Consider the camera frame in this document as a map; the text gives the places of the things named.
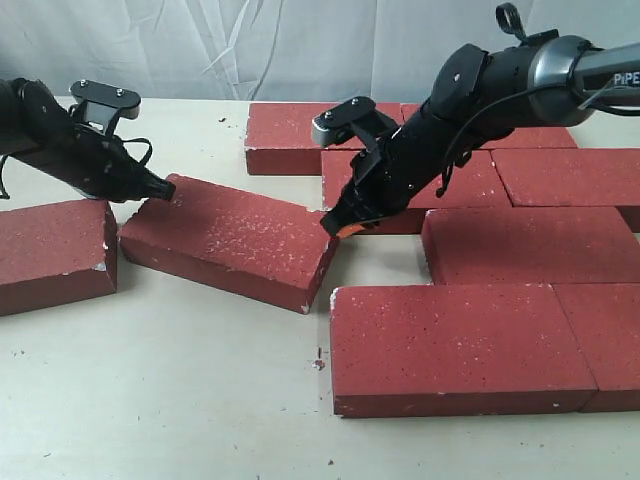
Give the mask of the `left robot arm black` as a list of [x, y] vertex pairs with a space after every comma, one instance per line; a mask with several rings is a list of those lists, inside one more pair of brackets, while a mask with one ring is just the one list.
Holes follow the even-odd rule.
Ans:
[[141, 97], [123, 87], [81, 79], [75, 103], [62, 107], [40, 80], [1, 82], [1, 161], [14, 158], [93, 200], [169, 201], [175, 186], [147, 168], [115, 133], [120, 119], [139, 115]]

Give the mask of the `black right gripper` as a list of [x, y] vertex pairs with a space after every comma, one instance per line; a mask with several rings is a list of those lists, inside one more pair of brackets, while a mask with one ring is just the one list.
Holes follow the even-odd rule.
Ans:
[[373, 228], [408, 207], [436, 178], [442, 197], [457, 164], [468, 162], [480, 143], [473, 123], [478, 114], [468, 108], [438, 112], [430, 102], [396, 131], [383, 136], [371, 151], [352, 162], [351, 179], [320, 224], [330, 235], [350, 237]]

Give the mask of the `right robot arm black grey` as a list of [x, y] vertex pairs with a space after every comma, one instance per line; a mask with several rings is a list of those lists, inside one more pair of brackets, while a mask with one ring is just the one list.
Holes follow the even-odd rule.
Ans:
[[481, 146], [517, 129], [572, 127], [594, 112], [639, 113], [639, 46], [602, 49], [574, 35], [528, 39], [489, 53], [466, 44], [441, 68], [428, 98], [402, 124], [356, 96], [318, 114], [311, 138], [321, 147], [353, 137], [363, 149], [350, 180], [320, 223], [344, 238], [407, 209], [434, 179], [446, 192], [455, 168]]

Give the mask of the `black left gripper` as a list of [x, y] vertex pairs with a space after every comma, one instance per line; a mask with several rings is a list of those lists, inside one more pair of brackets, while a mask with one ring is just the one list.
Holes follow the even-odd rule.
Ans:
[[127, 142], [119, 136], [75, 124], [69, 134], [45, 148], [44, 172], [92, 199], [115, 203], [171, 200], [175, 185], [147, 168], [153, 153], [151, 142], [143, 137], [131, 141], [147, 146], [139, 160], [129, 154]]

